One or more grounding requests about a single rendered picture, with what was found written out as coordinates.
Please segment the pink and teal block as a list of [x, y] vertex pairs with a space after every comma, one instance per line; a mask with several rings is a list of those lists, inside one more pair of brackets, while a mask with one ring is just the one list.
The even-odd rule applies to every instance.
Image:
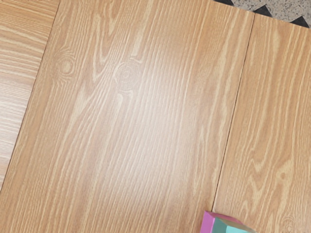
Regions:
[[205, 211], [200, 233], [257, 233], [239, 220], [215, 212]]

